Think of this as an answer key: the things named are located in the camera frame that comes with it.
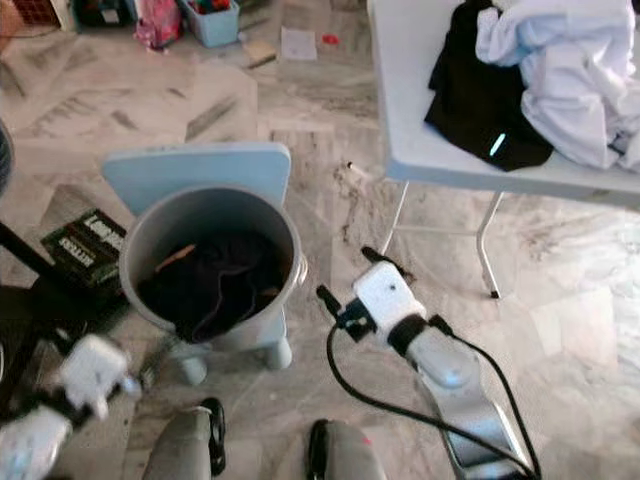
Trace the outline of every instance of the white folding table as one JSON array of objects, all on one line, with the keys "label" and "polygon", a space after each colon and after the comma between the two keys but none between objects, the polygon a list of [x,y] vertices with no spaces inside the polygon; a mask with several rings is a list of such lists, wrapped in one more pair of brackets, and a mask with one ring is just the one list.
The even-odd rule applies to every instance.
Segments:
[{"label": "white folding table", "polygon": [[[369,0],[380,122],[385,132],[387,176],[404,188],[384,253],[396,231],[431,231],[476,237],[478,255],[491,296],[499,289],[484,249],[487,227],[503,192],[549,195],[574,200],[640,207],[640,175],[614,168],[595,170],[557,152],[540,167],[503,172],[459,149],[424,123],[434,92],[431,70],[444,45],[456,0]],[[477,231],[446,231],[398,225],[410,182],[496,192]]]}]

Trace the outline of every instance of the black cable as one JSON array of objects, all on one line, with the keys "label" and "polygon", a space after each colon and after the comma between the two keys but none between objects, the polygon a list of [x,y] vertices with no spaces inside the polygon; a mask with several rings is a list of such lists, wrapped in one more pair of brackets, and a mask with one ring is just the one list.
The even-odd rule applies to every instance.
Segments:
[{"label": "black cable", "polygon": [[416,420],[418,422],[426,423],[427,425],[431,425],[432,427],[435,427],[438,430],[444,430],[449,433],[455,433],[456,435],[466,438],[467,440],[470,440],[480,445],[481,447],[486,448],[487,450],[495,453],[496,455],[499,455],[502,458],[512,461],[525,472],[527,478],[538,480],[539,478],[538,475],[533,470],[531,470],[531,468],[527,464],[525,464],[522,460],[517,458],[512,453],[500,447],[496,447],[495,445],[492,445],[491,443],[483,440],[482,438],[474,435],[473,433],[470,433],[466,430],[462,430],[456,427],[455,425],[451,425],[438,418],[422,415],[421,413],[408,410],[398,405],[393,405],[391,403],[383,402],[382,400],[369,397],[368,395],[365,395],[359,390],[356,390],[342,376],[342,374],[340,373],[340,370],[338,369],[338,366],[336,365],[335,358],[333,356],[333,339],[335,337],[336,332],[338,331],[338,328],[339,328],[338,325],[334,324],[333,327],[331,327],[331,331],[329,332],[329,335],[327,336],[327,360],[329,361],[329,367],[331,368],[331,373],[333,373],[333,376],[335,377],[336,381],[349,395],[372,407],[379,408],[381,410],[386,410],[388,412],[395,413],[396,415],[402,415],[402,416],[411,418],[412,420]]},{"label": "black cable", "polygon": [[476,352],[478,352],[480,355],[484,357],[484,359],[487,362],[489,362],[489,365],[493,367],[494,371],[496,372],[496,375],[498,375],[498,378],[502,383],[502,387],[504,388],[504,391],[506,392],[507,397],[509,398],[509,403],[511,404],[511,409],[513,410],[513,416],[515,417],[516,422],[518,423],[518,427],[520,428],[520,433],[522,434],[522,439],[524,440],[524,444],[527,447],[527,451],[529,452],[531,463],[533,463],[533,470],[536,472],[536,475],[541,478],[542,470],[540,468],[540,462],[538,461],[538,456],[536,455],[536,452],[533,448],[533,443],[529,438],[529,432],[527,431],[527,427],[525,426],[524,420],[522,419],[522,415],[520,414],[520,410],[518,409],[518,404],[513,395],[513,392],[511,391],[511,386],[509,385],[509,381],[507,380],[507,377],[505,376],[505,374],[502,372],[500,365],[498,365],[498,362],[496,362],[491,355],[489,355],[487,352],[482,350],[480,347],[474,345],[471,342],[467,342],[466,340],[463,340],[462,338],[458,337],[454,333],[451,333],[451,337],[455,338],[461,343],[464,343],[467,347],[471,348],[472,350],[475,350]]},{"label": "black cable", "polygon": [[0,341],[0,383],[4,378],[4,343]]},{"label": "black cable", "polygon": [[60,30],[58,27],[52,28],[46,32],[36,33],[35,35],[0,35],[0,38],[39,38],[46,37],[47,35],[51,35],[54,32]]}]

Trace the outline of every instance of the table leg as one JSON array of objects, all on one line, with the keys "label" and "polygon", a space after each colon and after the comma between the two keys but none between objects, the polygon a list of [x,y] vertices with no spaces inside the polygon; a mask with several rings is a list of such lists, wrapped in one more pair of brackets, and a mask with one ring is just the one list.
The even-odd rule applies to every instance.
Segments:
[{"label": "table leg", "polygon": [[409,189],[409,182],[404,182],[404,186],[402,187],[402,195],[400,195],[400,201],[398,202],[398,208],[396,209],[396,213],[393,216],[393,223],[391,224],[391,228],[389,229],[389,233],[380,248],[380,253],[384,255],[389,248],[389,244],[391,243],[391,238],[393,237],[393,232],[398,225],[398,220],[400,219],[400,212],[402,211],[402,206],[404,205],[404,199],[407,196],[407,190]]},{"label": "table leg", "polygon": [[482,220],[478,233],[476,234],[476,248],[478,249],[480,263],[482,264],[484,279],[491,291],[491,298],[500,298],[500,291],[498,290],[498,284],[496,283],[496,278],[493,275],[493,270],[491,270],[491,264],[489,263],[489,258],[487,257],[487,252],[484,248],[484,239],[485,234],[487,233],[487,228],[496,214],[498,205],[500,205],[500,200],[502,200],[502,194],[503,192],[494,193],[493,198],[489,203],[487,213],[485,213],[484,219]]}]

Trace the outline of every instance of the paper on floor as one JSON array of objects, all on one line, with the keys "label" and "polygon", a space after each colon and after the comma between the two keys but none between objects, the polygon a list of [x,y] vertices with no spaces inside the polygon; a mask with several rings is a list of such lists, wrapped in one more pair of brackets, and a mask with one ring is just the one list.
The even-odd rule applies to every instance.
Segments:
[{"label": "paper on floor", "polygon": [[317,60],[316,32],[282,27],[282,56],[287,60]]}]

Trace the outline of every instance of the black clothing in bucket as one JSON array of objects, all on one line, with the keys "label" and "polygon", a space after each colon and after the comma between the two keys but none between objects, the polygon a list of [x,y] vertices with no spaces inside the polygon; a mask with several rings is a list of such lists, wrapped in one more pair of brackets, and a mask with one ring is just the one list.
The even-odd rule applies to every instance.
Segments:
[{"label": "black clothing in bucket", "polygon": [[247,320],[280,293],[288,271],[275,245],[255,232],[220,232],[180,247],[138,286],[140,298],[199,343]]}]

